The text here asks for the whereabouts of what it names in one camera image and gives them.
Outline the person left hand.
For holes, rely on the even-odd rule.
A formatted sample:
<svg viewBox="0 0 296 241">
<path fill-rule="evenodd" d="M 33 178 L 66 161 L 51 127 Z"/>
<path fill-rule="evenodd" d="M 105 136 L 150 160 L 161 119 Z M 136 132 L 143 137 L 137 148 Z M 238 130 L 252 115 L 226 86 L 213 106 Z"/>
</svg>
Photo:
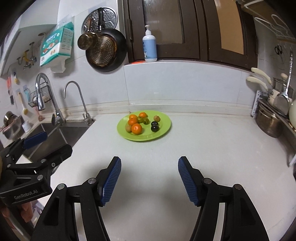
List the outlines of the person left hand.
<svg viewBox="0 0 296 241">
<path fill-rule="evenodd" d="M 29 221 L 31 221 L 31 219 L 34 216 L 34 214 L 33 214 L 33 208 L 32 208 L 32 203 L 31 202 L 21 204 L 20 205 L 20 208 L 18 210 L 20 211 L 21 217 L 23 218 L 23 220 L 26 223 L 29 222 Z M 10 217 L 10 211 L 3 204 L 1 204 L 1 213 L 4 216 L 5 220 L 7 221 L 8 225 L 11 228 L 15 228 L 14 225 L 12 224 L 12 222 L 9 219 L 9 217 Z"/>
</svg>

